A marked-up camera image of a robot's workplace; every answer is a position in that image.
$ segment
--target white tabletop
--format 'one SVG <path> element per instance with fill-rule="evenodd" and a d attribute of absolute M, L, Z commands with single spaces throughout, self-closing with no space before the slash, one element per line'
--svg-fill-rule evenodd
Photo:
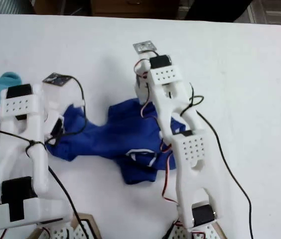
<path fill-rule="evenodd" d="M 14 71 L 24 82 L 40 82 L 51 72 L 76 76 L 89 120 L 104 124 L 109 105 L 136 97 L 132 44 L 145 40 L 171 55 L 205 96 L 198 109 L 217 129 L 252 200 L 255 238 L 281 236 L 281 26 L 0 15 L 0 75 Z M 216 141 L 210 144 L 220 160 Z M 50 164 L 105 239 L 158 239 L 176 217 L 175 206 L 160 195 L 162 171 L 154 183 L 128 186 L 108 159 L 50 157 Z M 174 195 L 175 172 L 171 178 Z M 222 181 L 227 203 L 219 223 L 228 238 L 248 239 L 247 200 L 229 175 Z M 6 238 L 26 231 L 13 229 Z"/>

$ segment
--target metal plate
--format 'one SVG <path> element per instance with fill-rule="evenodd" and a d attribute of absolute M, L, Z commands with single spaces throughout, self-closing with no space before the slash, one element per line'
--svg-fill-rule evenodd
<path fill-rule="evenodd" d="M 144 41 L 140 43 L 133 44 L 135 51 L 138 54 L 143 53 L 144 51 L 155 51 L 157 50 L 154 44 L 151 41 Z"/>
<path fill-rule="evenodd" d="M 43 80 L 43 82 L 48 83 L 48 84 L 52 84 L 52 85 L 55 85 L 55 86 L 64 86 L 70 79 L 71 79 L 71 77 L 62 76 L 62 75 L 57 74 L 57 73 L 52 73 L 47 78 L 45 78 Z"/>

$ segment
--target wooden drawer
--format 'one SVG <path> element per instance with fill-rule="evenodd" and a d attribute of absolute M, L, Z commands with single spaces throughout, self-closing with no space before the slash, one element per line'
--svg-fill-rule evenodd
<path fill-rule="evenodd" d="M 93 13 L 176 12 L 179 0 L 93 0 Z"/>
<path fill-rule="evenodd" d="M 118 18 L 153 18 L 153 19 L 175 19 L 176 14 L 168 13 L 95 13 L 93 16 L 118 17 Z"/>

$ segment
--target perforated white plate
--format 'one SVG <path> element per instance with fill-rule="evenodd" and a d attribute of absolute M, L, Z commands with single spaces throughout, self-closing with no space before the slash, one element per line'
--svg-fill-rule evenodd
<path fill-rule="evenodd" d="M 206 233 L 206 239 L 221 239 L 212 225 L 203 228 L 203 231 Z M 194 238 L 203 239 L 203 235 L 194 234 Z M 174 226 L 168 239 L 191 239 L 191 233 L 189 233 L 183 227 Z"/>
<path fill-rule="evenodd" d="M 92 231 L 87 222 L 82 221 L 82 224 L 89 236 L 89 239 L 95 239 L 93 237 Z M 82 228 L 80 225 L 76 227 L 73 231 L 73 228 L 70 226 L 59 228 L 59 229 L 49 229 L 51 233 L 51 239 L 86 239 Z M 50 239 L 46 231 L 43 231 L 38 239 Z"/>

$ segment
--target white robot part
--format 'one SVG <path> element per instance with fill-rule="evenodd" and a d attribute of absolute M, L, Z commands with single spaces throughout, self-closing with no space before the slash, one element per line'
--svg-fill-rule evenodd
<path fill-rule="evenodd" d="M 52 73 L 43 80 L 43 90 L 47 108 L 61 115 L 70 104 L 74 104 L 74 107 L 84 105 L 80 88 L 70 76 Z"/>
<path fill-rule="evenodd" d="M 7 89 L 0 94 L 0 128 L 2 131 L 21 137 L 44 142 L 44 104 L 43 91 L 40 84 L 33 85 L 33 94 L 6 98 Z M 26 115 L 25 120 L 16 116 Z M 10 179 L 10 173 L 18 157 L 25 152 L 29 143 L 23 139 L 0 135 L 0 197 L 1 184 Z M 31 147 L 28 154 L 33 162 L 33 188 L 37 195 L 48 190 L 48 159 L 42 145 Z"/>
<path fill-rule="evenodd" d="M 140 59 L 156 57 L 146 46 L 137 52 Z M 188 94 L 180 71 L 171 62 L 160 67 L 152 67 L 148 60 L 142 60 L 140 64 L 136 69 L 139 75 L 135 85 L 136 94 L 143 104 L 144 99 L 147 99 L 144 95 L 147 97 L 149 91 L 149 101 L 153 102 L 157 111 L 160 135 L 166 145 L 171 144 L 177 170 L 176 194 L 180 220 L 188 231 L 214 223 L 222 215 L 219 182 L 214 173 L 212 158 L 208 157 L 208 140 L 199 115 L 194 106 L 188 107 L 191 95 Z M 140 77 L 144 72 L 148 72 L 147 76 Z M 179 114 L 189 129 L 172 132 L 172 113 Z M 199 190 L 208 195 L 207 199 L 195 201 L 195 194 Z"/>
<path fill-rule="evenodd" d="M 55 109 L 47 109 L 45 114 L 43 93 L 41 84 L 27 84 L 0 94 L 0 130 L 41 142 L 31 145 L 22 138 L 0 134 L 0 229 L 67 222 L 72 217 L 66 201 L 44 198 L 49 189 L 44 140 L 63 118 Z M 12 178 L 19 157 L 25 153 L 32 161 L 32 173 Z"/>
<path fill-rule="evenodd" d="M 64 223 L 71 220 L 67 202 L 42 198 L 30 198 L 23 201 L 24 219 L 11 222 L 9 204 L 0 205 L 0 229 L 40 224 Z"/>

